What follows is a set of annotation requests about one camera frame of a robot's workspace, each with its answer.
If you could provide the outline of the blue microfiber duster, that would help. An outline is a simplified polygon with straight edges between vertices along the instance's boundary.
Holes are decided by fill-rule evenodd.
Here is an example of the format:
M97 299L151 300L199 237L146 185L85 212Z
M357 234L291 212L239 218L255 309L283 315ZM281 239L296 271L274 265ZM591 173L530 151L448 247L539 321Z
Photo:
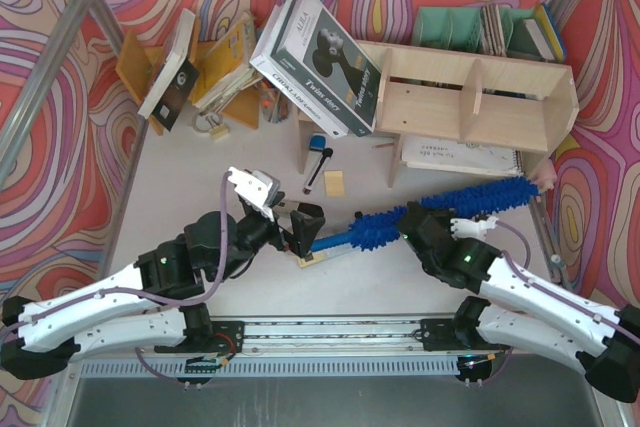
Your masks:
M470 219L526 205L532 197L540 194L539 187L526 177L511 177L424 196L418 203L428 209L444 210L455 213L458 218ZM406 205L400 205L382 212L363 214L345 232L316 239L311 251L316 253L342 245L362 251L384 247L400 238L397 223L407 211Z

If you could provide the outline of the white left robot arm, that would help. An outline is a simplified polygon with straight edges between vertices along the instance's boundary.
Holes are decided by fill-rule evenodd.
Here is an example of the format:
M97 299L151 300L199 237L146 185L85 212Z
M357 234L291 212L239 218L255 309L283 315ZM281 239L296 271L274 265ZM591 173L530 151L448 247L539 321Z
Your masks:
M239 351L215 326L210 290L236 278L266 245L306 257L324 226L321 207L299 203L283 229L276 217L246 207L235 221L212 211L175 239L91 285L35 302L16 296L2 304L2 322L16 331L1 345L1 366L21 380L59 373L92 354L150 346L158 353Z

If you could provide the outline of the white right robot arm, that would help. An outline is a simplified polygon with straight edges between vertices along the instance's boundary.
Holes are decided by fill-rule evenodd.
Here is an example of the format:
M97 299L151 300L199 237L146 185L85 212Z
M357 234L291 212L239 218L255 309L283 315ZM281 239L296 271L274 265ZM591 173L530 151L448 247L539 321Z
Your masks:
M533 274L486 243L499 225L458 219L411 202L397 227L423 271L469 292L453 320L464 346L485 342L524 350L584 375L602 394L624 403L639 395L639 309L583 298Z

